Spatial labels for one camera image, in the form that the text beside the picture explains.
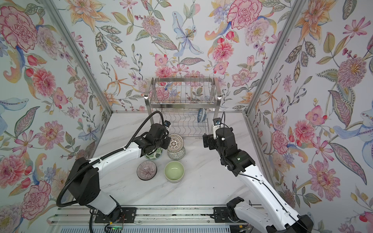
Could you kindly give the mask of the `aluminium corner post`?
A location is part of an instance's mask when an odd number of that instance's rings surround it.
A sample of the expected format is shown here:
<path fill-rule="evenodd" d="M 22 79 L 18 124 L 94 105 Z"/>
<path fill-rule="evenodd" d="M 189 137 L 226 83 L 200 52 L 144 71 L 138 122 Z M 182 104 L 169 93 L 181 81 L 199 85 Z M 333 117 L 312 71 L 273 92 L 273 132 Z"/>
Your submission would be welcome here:
<path fill-rule="evenodd" d="M 78 66 L 82 69 L 84 75 L 87 77 L 89 84 L 91 85 L 93 91 L 96 93 L 98 100 L 101 103 L 102 108 L 108 112 L 108 115 L 111 117 L 113 114 L 112 107 L 109 106 L 106 97 L 104 96 L 102 90 L 98 82 L 96 81 L 91 69 L 89 68 L 88 64 L 86 63 L 84 57 L 82 56 L 78 45 L 76 44 L 71 32 L 67 28 L 62 16 L 60 15 L 59 11 L 57 10 L 53 1 L 46 1 L 41 0 L 41 4 L 46 9 L 47 13 L 49 14 L 51 20 L 56 24 L 57 30 L 61 33 L 62 38 L 67 43 L 68 47 L 71 50 L 71 53 L 78 64 Z"/>
<path fill-rule="evenodd" d="M 292 2 L 293 2 L 293 7 L 289 11 L 288 17 L 286 19 L 286 22 L 285 22 L 283 30 L 282 30 L 282 34 L 278 38 L 278 41 L 275 44 L 274 50 L 271 53 L 271 55 L 269 56 L 268 64 L 267 64 L 266 68 L 264 69 L 264 72 L 263 72 L 261 78 L 257 82 L 255 82 L 255 84 L 256 84 L 255 90 L 254 90 L 253 96 L 251 98 L 251 101 L 249 102 L 248 108 L 246 109 L 246 111 L 244 113 L 245 117 L 249 117 L 249 115 L 253 112 L 255 104 L 257 103 L 257 101 L 260 97 L 260 93 L 263 89 L 263 86 L 266 83 L 266 81 L 267 81 L 270 73 L 272 72 L 273 68 L 277 64 L 279 56 L 280 56 L 282 50 L 285 47 L 285 43 L 288 39 L 288 36 L 290 35 L 291 30 L 292 30 L 292 28 L 295 24 L 295 21 L 297 20 L 298 16 L 300 15 L 301 10 L 302 10 L 302 8 L 305 4 L 303 1 L 292 1 Z"/>

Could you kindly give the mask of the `blue floral bowl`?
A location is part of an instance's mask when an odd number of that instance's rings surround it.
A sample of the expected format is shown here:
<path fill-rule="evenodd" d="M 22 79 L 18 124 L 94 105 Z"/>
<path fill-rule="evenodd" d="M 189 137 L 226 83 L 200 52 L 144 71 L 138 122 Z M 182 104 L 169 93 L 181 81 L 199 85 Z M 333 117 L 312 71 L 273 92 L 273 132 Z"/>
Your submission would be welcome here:
<path fill-rule="evenodd" d="M 207 119 L 207 109 L 200 108 L 197 114 L 197 122 L 202 123 L 202 122 L 205 122 L 206 119 Z"/>

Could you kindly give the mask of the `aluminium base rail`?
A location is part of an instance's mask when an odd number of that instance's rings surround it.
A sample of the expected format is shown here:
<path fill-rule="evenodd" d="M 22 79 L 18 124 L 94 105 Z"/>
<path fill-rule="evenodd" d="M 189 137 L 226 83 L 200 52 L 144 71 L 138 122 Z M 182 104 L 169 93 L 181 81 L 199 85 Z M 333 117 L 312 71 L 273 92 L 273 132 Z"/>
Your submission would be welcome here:
<path fill-rule="evenodd" d="M 88 226 L 91 213 L 92 225 L 106 225 L 109 217 L 91 211 L 88 207 L 73 205 L 58 208 L 56 213 L 47 219 L 49 225 L 82 225 Z M 113 225 L 244 225 L 243 218 L 228 216 L 226 206 L 218 205 L 129 205 L 122 207 L 122 213 Z"/>

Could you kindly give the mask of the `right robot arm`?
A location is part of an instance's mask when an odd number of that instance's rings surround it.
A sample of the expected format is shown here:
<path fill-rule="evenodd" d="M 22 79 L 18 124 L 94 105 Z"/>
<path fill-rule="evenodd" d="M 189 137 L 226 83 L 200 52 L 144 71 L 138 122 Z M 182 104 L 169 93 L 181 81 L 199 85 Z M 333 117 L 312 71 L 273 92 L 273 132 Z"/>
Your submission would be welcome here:
<path fill-rule="evenodd" d="M 238 148 L 232 128 L 218 126 L 203 135 L 203 145 L 216 150 L 220 163 L 239 178 L 259 199 L 266 210 L 262 213 L 241 197 L 230 200 L 224 210 L 232 222 L 245 221 L 262 233 L 310 233 L 314 223 L 308 215 L 300 215 L 275 191 L 254 159 Z"/>

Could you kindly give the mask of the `light green bowl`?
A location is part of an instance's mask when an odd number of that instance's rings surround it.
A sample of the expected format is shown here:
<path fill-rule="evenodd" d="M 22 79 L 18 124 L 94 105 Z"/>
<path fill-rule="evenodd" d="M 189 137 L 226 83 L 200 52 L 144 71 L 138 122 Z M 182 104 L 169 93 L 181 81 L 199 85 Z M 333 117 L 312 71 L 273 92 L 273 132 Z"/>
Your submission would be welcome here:
<path fill-rule="evenodd" d="M 164 169 L 164 175 L 170 183 L 178 183 L 185 174 L 185 168 L 179 161 L 169 162 Z"/>

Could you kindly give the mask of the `purple ribbed bowl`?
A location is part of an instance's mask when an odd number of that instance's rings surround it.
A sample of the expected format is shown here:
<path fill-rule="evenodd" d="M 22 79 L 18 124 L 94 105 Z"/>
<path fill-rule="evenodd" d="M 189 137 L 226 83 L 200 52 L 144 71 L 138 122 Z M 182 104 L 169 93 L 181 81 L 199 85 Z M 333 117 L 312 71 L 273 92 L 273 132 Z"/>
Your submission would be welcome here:
<path fill-rule="evenodd" d="M 151 180 L 157 174 L 157 166 L 153 161 L 144 161 L 137 168 L 137 176 L 143 181 Z"/>

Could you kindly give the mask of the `green white patterned bowl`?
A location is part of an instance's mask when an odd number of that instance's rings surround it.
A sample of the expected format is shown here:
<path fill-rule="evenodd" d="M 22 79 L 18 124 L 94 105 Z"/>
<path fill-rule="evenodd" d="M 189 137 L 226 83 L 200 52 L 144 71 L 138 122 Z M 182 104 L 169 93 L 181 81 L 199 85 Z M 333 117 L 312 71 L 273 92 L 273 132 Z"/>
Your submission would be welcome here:
<path fill-rule="evenodd" d="M 178 161 L 178 160 L 181 160 L 186 155 L 186 150 L 184 147 L 178 152 L 171 152 L 167 150 L 167 155 L 170 159 L 174 161 Z"/>

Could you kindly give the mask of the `brown white patterned bowl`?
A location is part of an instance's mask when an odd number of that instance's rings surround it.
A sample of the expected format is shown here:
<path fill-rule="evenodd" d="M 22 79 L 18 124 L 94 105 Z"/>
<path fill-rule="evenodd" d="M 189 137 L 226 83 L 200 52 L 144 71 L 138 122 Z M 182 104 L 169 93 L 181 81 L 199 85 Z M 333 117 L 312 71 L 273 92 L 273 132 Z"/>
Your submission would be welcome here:
<path fill-rule="evenodd" d="M 168 146 L 168 151 L 172 153 L 179 152 L 184 147 L 184 140 L 178 134 L 170 134 L 170 144 Z"/>

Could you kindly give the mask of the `steel two-tier dish rack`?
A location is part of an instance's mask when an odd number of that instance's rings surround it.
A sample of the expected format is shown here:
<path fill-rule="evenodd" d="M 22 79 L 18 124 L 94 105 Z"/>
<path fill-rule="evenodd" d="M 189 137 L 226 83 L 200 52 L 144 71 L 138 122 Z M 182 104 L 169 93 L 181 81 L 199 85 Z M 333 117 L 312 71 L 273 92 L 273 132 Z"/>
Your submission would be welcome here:
<path fill-rule="evenodd" d="M 171 134 L 198 138 L 212 133 L 222 90 L 217 78 L 152 78 L 144 99 L 149 114 L 160 111 L 164 120 L 171 123 Z M 197 122 L 200 108 L 207 109 L 207 119 L 202 123 Z"/>

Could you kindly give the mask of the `green leaf pattern bowl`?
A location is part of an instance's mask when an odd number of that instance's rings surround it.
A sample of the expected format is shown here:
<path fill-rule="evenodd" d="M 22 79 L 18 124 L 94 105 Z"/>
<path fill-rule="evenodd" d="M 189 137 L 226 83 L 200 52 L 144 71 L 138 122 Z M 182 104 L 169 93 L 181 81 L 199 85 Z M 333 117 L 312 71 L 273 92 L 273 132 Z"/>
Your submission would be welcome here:
<path fill-rule="evenodd" d="M 163 149 L 158 148 L 155 152 L 145 155 L 145 158 L 151 161 L 157 160 L 162 156 Z"/>

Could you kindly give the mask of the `right aluminium corner post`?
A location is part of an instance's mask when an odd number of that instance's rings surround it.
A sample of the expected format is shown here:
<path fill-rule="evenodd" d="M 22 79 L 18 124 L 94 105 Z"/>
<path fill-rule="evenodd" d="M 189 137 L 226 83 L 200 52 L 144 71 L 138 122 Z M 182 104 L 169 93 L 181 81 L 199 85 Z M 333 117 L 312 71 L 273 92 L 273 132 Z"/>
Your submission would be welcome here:
<path fill-rule="evenodd" d="M 295 21 L 297 20 L 298 16 L 300 15 L 301 10 L 302 10 L 302 8 L 305 4 L 303 1 L 292 1 L 292 2 L 293 2 L 293 7 L 289 11 L 288 17 L 286 19 L 286 22 L 285 22 L 283 30 L 282 30 L 282 34 L 278 38 L 278 41 L 275 44 L 274 50 L 271 53 L 271 55 L 269 56 L 268 64 L 267 64 L 266 68 L 264 69 L 264 72 L 263 72 L 261 78 L 257 82 L 255 82 L 255 84 L 256 84 L 255 90 L 254 90 L 253 96 L 251 98 L 251 101 L 249 102 L 248 108 L 246 109 L 246 111 L 244 113 L 245 117 L 249 117 L 249 115 L 253 112 L 255 104 L 257 103 L 257 101 L 260 97 L 260 93 L 263 89 L 263 86 L 266 83 L 266 81 L 267 81 L 270 73 L 272 72 L 273 68 L 277 64 L 279 56 L 280 56 L 282 50 L 285 47 L 285 43 L 288 39 L 288 36 L 290 35 L 291 30 L 292 30 L 292 28 L 295 24 Z"/>

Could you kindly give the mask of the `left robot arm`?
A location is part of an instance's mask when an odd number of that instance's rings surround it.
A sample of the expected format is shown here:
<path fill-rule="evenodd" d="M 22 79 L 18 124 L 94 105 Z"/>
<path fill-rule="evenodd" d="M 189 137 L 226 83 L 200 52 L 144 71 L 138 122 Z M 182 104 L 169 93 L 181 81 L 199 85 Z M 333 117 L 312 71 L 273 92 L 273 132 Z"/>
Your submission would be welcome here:
<path fill-rule="evenodd" d="M 114 172 L 126 163 L 155 153 L 159 148 L 167 149 L 171 138 L 171 123 L 154 123 L 148 132 L 131 139 L 127 147 L 116 149 L 102 157 L 78 159 L 66 180 L 75 202 L 81 206 L 96 209 L 114 222 L 123 216 L 120 204 L 109 194 L 101 190 L 100 181 L 106 177 L 115 177 Z"/>

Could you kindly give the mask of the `left aluminium corner post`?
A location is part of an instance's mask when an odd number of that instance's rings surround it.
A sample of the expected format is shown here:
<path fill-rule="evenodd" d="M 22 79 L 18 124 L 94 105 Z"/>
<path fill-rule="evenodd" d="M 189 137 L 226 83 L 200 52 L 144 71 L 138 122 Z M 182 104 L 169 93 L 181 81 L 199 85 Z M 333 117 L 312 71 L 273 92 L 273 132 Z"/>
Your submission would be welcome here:
<path fill-rule="evenodd" d="M 91 69 L 89 68 L 88 64 L 86 63 L 84 57 L 82 56 L 78 45 L 76 44 L 71 32 L 67 28 L 62 16 L 60 15 L 59 11 L 57 10 L 53 1 L 46 1 L 41 0 L 41 4 L 46 9 L 47 13 L 49 14 L 51 20 L 56 24 L 57 30 L 61 33 L 62 38 L 67 43 L 68 47 L 71 50 L 71 53 L 78 64 L 78 66 L 82 69 L 84 75 L 87 77 L 89 84 L 91 85 L 93 91 L 96 93 L 98 100 L 101 103 L 102 108 L 108 112 L 108 115 L 111 117 L 113 114 L 112 107 L 109 106 L 106 97 L 104 96 L 102 90 L 98 82 L 96 81 Z"/>

